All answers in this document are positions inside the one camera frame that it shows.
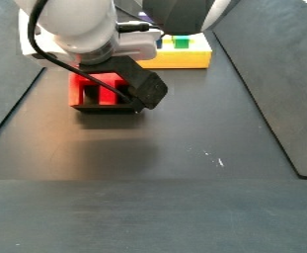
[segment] yellow box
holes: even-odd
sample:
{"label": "yellow box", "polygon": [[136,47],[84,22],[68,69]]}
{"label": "yellow box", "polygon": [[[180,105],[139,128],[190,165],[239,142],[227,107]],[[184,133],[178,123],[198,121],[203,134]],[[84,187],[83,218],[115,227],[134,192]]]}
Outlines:
{"label": "yellow box", "polygon": [[139,60],[143,68],[208,68],[212,49],[203,34],[190,36],[190,48],[175,49],[171,36],[162,39],[162,49],[156,50],[156,57]]}

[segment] red block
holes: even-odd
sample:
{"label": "red block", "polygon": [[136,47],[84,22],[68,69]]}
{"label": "red block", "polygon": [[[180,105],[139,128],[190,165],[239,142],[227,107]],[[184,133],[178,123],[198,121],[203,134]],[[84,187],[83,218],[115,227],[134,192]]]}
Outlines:
{"label": "red block", "polygon": [[[128,85],[126,80],[116,73],[90,74],[90,75],[116,89],[120,86]],[[69,73],[68,105],[71,107],[84,104],[84,86],[87,85],[98,86],[99,90],[99,96],[96,98],[98,105],[114,106],[119,104],[119,97],[112,91],[110,91],[100,85],[95,84],[84,77],[76,75],[75,73]]]}

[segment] black mount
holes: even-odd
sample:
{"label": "black mount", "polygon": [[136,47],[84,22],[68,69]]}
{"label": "black mount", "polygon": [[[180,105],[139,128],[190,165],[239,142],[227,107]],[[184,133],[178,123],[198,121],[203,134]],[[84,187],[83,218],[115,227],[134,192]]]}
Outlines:
{"label": "black mount", "polygon": [[128,56],[111,57],[96,65],[80,64],[79,69],[87,74],[116,73],[126,80],[130,84],[128,94],[132,100],[127,106],[136,113],[143,108],[154,109],[167,93],[167,86],[156,73],[143,69]]}

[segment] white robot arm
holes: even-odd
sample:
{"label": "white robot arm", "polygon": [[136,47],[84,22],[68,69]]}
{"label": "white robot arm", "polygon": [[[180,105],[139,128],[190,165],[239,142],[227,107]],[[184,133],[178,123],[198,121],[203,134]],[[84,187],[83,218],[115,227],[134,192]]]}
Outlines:
{"label": "white robot arm", "polygon": [[[231,2],[231,0],[136,1],[144,10],[148,10],[166,33],[183,35],[206,30]],[[15,2],[23,10],[21,44],[25,54],[31,55],[27,24],[37,0],[15,0]],[[71,59],[76,63],[96,64],[116,55],[128,55],[134,60],[154,58],[159,30],[122,34],[116,29],[116,21],[112,0],[51,0],[39,20],[43,33],[37,36],[37,41],[65,62]]]}
{"label": "white robot arm", "polygon": [[[135,60],[155,57],[155,41],[162,31],[170,35],[200,33],[230,3],[230,0],[136,0],[154,20],[151,26],[119,24],[112,0],[15,1],[21,8],[24,55],[39,63],[55,63],[106,87],[135,112],[154,109],[167,92],[158,75],[142,69]],[[116,72],[128,81],[128,94],[90,75],[106,72]]]}

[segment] black mat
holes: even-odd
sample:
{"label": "black mat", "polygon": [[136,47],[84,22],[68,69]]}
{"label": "black mat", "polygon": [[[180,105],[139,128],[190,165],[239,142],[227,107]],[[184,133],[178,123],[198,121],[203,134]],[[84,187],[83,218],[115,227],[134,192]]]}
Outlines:
{"label": "black mat", "polygon": [[294,178],[224,52],[208,70],[160,70],[168,94],[139,115],[82,115],[49,70],[0,134],[0,179]]}
{"label": "black mat", "polygon": [[15,2],[0,0],[0,124],[41,70],[20,52],[17,14]]}
{"label": "black mat", "polygon": [[0,181],[0,253],[307,253],[303,181]]}
{"label": "black mat", "polygon": [[294,166],[307,176],[307,4],[243,0],[215,34]]}
{"label": "black mat", "polygon": [[207,36],[138,116],[83,116],[44,73],[0,129],[0,253],[307,253],[307,181]]}

